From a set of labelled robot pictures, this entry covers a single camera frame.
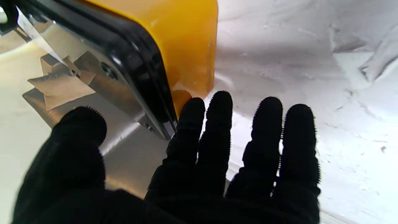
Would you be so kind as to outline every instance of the black frame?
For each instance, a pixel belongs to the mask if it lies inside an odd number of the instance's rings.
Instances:
[[[177,116],[160,51],[139,24],[102,8],[73,0],[23,0],[17,6],[34,17],[44,15],[84,38],[112,61],[154,115],[170,139]]]

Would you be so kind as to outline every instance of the yellow plastic housing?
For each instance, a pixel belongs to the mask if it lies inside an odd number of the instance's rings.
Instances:
[[[162,55],[177,116],[189,99],[213,89],[216,0],[84,0],[140,24]]]

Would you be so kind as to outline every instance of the finger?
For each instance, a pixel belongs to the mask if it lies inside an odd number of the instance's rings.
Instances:
[[[214,94],[206,114],[206,131],[199,143],[194,188],[222,195],[231,144],[232,98],[228,92]]]
[[[205,104],[199,98],[191,99],[185,104],[180,114],[177,132],[167,147],[167,158],[155,171],[146,200],[189,190],[189,179],[195,168],[204,113]]]
[[[244,167],[232,180],[226,197],[268,200],[279,167],[279,141],[282,132],[282,103],[267,97],[253,119],[252,140],[243,154]]]
[[[314,116],[303,104],[294,105],[286,115],[280,178],[273,198],[281,209],[295,213],[309,222],[319,221],[317,196],[320,189],[319,166],[315,157]]]

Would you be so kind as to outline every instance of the yellow cover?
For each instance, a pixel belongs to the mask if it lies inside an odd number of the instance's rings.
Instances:
[[[218,6],[216,0],[84,0],[140,24],[162,55],[177,116],[193,97],[213,88]]]

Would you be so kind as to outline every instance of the white snow surface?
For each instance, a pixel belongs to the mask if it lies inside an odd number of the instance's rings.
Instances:
[[[398,24],[394,0],[218,0],[215,87],[234,101],[227,178],[243,166],[259,102],[310,106],[321,208],[358,223],[398,223],[398,69],[358,69]]]

